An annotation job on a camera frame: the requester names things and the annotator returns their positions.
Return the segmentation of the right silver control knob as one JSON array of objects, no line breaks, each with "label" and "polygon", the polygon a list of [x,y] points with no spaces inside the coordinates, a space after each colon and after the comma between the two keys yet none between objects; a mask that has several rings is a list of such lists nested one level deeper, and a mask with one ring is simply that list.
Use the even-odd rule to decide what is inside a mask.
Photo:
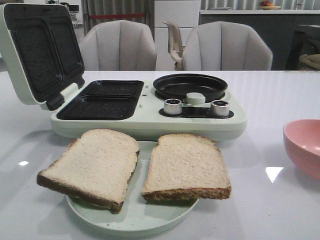
[{"label": "right silver control knob", "polygon": [[213,100],[210,103],[211,113],[216,117],[227,117],[230,112],[230,106],[227,101]]}]

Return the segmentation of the right beige upholstered chair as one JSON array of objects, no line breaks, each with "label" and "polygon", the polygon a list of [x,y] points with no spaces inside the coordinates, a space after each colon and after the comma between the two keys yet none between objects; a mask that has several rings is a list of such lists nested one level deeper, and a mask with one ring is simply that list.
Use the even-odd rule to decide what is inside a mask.
[{"label": "right beige upholstered chair", "polygon": [[273,53],[250,26],[215,21],[194,27],[182,54],[185,71],[269,71]]}]

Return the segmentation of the red barrier tape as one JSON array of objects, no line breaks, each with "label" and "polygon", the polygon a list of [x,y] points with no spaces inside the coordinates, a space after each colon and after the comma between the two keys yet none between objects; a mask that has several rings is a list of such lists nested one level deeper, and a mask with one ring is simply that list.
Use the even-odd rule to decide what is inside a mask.
[{"label": "red barrier tape", "polygon": [[132,19],[132,18],[144,18],[147,15],[143,13],[129,13],[129,14],[108,14],[108,15],[90,15],[89,19],[100,20],[100,19]]}]

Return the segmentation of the beige upholstered chair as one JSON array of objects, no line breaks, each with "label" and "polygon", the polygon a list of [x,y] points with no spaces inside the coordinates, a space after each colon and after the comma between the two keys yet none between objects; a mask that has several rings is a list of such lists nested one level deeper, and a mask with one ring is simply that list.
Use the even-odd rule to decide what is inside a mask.
[{"label": "beige upholstered chair", "polygon": [[154,71],[157,52],[148,25],[116,20],[95,25],[80,41],[86,71]]},{"label": "beige upholstered chair", "polygon": [[185,71],[269,71],[273,53],[250,26],[215,21],[194,27],[182,54]]}]

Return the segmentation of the white bread slice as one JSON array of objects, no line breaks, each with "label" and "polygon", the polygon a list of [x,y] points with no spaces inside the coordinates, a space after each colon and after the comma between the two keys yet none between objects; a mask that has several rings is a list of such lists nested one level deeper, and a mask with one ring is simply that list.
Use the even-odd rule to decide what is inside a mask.
[{"label": "white bread slice", "polygon": [[72,142],[60,159],[40,171],[36,183],[118,214],[139,153],[138,141],[125,133],[89,130]]},{"label": "white bread slice", "polygon": [[158,139],[141,195],[145,200],[223,200],[231,196],[227,167],[216,143],[189,133]]}]

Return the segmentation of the pink bowl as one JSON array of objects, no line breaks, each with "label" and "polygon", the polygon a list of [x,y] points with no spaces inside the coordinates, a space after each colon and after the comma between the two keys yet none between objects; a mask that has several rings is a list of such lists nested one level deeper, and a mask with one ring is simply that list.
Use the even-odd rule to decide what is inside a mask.
[{"label": "pink bowl", "polygon": [[303,172],[320,178],[320,121],[299,119],[283,127],[285,151]]}]

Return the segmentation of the beige office chair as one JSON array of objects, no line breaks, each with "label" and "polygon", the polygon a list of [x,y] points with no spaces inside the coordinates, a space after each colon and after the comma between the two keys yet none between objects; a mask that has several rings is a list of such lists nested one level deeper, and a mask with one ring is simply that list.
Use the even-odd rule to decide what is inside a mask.
[{"label": "beige office chair", "polygon": [[174,69],[183,71],[183,52],[184,47],[182,43],[181,32],[177,23],[172,21],[163,21],[168,29],[168,53],[174,61]]}]

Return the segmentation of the white cabinet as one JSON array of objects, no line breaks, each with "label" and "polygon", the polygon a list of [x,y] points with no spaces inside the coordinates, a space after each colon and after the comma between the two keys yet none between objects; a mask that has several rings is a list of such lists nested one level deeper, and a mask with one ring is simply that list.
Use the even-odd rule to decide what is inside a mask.
[{"label": "white cabinet", "polygon": [[154,2],[154,41],[157,52],[156,70],[173,71],[175,62],[168,53],[168,27],[164,22],[179,26],[182,45],[199,23],[200,0],[156,0]]}]

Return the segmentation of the silver control knob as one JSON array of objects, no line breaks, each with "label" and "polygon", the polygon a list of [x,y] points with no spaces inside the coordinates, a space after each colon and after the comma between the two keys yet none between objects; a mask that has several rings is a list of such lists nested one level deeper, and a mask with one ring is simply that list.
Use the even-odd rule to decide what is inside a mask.
[{"label": "silver control knob", "polygon": [[164,101],[164,113],[168,115],[180,115],[182,113],[182,101],[176,98],[169,98]]},{"label": "silver control knob", "polygon": [[227,117],[230,112],[230,106],[227,101],[213,100],[210,103],[211,113],[216,117]]}]

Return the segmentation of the left beige upholstered chair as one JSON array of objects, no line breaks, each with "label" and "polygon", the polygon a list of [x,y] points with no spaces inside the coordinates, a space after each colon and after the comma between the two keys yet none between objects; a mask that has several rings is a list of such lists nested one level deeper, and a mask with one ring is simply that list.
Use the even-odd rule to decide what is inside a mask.
[{"label": "left beige upholstered chair", "polygon": [[154,71],[157,52],[148,25],[116,20],[95,25],[80,41],[86,71]]}]

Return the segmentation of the left silver control knob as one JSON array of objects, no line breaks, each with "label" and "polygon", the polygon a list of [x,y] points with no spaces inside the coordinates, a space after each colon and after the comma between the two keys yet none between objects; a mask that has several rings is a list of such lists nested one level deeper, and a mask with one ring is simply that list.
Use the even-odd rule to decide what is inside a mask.
[{"label": "left silver control knob", "polygon": [[164,113],[168,115],[180,115],[182,113],[182,101],[176,98],[169,98],[164,101]]}]

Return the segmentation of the mint green breakfast maker base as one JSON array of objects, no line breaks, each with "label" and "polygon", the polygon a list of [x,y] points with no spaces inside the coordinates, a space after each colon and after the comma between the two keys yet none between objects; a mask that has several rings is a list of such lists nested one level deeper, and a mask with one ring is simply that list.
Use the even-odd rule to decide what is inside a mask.
[{"label": "mint green breakfast maker base", "polygon": [[247,116],[229,91],[222,100],[229,105],[227,116],[214,115],[209,102],[182,103],[180,115],[169,115],[150,79],[95,80],[71,93],[50,120],[54,131],[68,138],[78,138],[92,129],[112,129],[139,141],[156,141],[175,133],[233,140],[245,131]]}]

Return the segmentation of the black round frying pan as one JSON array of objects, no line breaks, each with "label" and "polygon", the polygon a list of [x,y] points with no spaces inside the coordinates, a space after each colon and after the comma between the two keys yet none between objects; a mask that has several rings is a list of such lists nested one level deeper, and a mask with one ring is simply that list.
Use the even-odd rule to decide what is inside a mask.
[{"label": "black round frying pan", "polygon": [[205,101],[220,99],[228,84],[215,76],[198,73],[177,73],[157,78],[153,87],[158,96],[163,99],[175,98],[183,100],[188,93],[200,93]]}]

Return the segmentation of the mint green sandwich maker lid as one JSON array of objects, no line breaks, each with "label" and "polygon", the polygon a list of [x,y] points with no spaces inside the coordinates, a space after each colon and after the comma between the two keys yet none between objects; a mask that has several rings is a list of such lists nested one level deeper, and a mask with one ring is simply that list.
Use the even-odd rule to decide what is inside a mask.
[{"label": "mint green sandwich maker lid", "polygon": [[66,88],[85,83],[76,33],[63,5],[2,4],[0,53],[15,93],[26,105],[56,110],[65,102]]}]

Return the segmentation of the mint green round plate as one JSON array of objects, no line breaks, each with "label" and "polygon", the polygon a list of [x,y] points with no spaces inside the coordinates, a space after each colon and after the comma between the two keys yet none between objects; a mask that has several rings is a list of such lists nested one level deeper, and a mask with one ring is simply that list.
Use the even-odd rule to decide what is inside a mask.
[{"label": "mint green round plate", "polygon": [[120,213],[94,206],[76,197],[67,197],[73,212],[85,222],[116,236],[152,235],[182,222],[198,203],[191,200],[144,200],[141,189],[149,171],[153,141],[139,141],[139,160],[128,185]]}]

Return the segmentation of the dark grey counter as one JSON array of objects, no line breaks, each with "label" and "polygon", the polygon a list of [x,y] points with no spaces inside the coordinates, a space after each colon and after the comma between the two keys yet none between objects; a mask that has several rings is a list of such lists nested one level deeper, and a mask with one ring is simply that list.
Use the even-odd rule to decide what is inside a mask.
[{"label": "dark grey counter", "polygon": [[297,70],[301,55],[320,53],[319,10],[202,10],[199,24],[225,21],[255,29],[273,53],[272,70]]}]

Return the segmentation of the fruit plate on counter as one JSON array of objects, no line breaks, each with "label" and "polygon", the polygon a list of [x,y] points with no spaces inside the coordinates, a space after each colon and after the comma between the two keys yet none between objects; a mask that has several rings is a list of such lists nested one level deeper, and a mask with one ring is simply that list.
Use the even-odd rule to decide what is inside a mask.
[{"label": "fruit plate on counter", "polygon": [[262,2],[260,2],[259,7],[262,10],[279,10],[281,8],[281,6],[274,5],[269,0],[263,0]]}]

